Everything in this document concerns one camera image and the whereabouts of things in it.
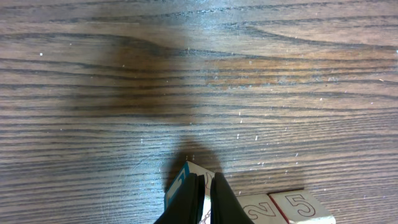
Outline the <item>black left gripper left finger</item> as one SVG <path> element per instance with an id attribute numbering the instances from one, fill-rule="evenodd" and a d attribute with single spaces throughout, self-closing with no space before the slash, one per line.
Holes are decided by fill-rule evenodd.
<path id="1" fill-rule="evenodd" d="M 205 200 L 204 175 L 189 174 L 175 198 L 154 224 L 198 224 Z"/>

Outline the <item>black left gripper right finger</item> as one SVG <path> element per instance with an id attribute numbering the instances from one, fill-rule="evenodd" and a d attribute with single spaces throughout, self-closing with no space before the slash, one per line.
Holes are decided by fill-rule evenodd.
<path id="1" fill-rule="evenodd" d="M 220 172 L 211 181 L 210 197 L 211 224 L 253 224 Z"/>

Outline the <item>blue L block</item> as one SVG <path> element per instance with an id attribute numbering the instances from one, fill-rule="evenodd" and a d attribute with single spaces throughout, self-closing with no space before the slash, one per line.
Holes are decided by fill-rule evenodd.
<path id="1" fill-rule="evenodd" d="M 287 224 L 267 194 L 240 195 L 237 200 L 255 224 Z"/>

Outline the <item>blue T block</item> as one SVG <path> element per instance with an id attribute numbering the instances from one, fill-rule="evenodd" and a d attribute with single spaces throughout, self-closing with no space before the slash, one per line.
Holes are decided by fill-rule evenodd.
<path id="1" fill-rule="evenodd" d="M 190 161 L 187 161 L 182 166 L 180 172 L 174 178 L 171 186 L 166 191 L 164 196 L 164 210 L 166 210 L 169 205 L 172 203 L 172 200 L 175 198 L 176 192 L 180 188 L 180 186 L 185 181 L 186 176 L 189 173 L 195 173 L 197 175 L 204 175 L 205 177 L 205 197 L 204 197 L 204 204 L 203 204 L 203 215 L 199 224 L 210 224 L 211 223 L 211 197 L 210 197 L 210 188 L 211 188 L 211 181 L 214 177 L 214 172 L 200 167 Z"/>

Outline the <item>brown engraved wood block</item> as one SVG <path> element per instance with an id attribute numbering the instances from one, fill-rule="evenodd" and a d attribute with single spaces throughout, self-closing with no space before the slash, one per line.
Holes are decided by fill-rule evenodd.
<path id="1" fill-rule="evenodd" d="M 336 224 L 335 217 L 307 190 L 269 196 L 289 224 Z"/>

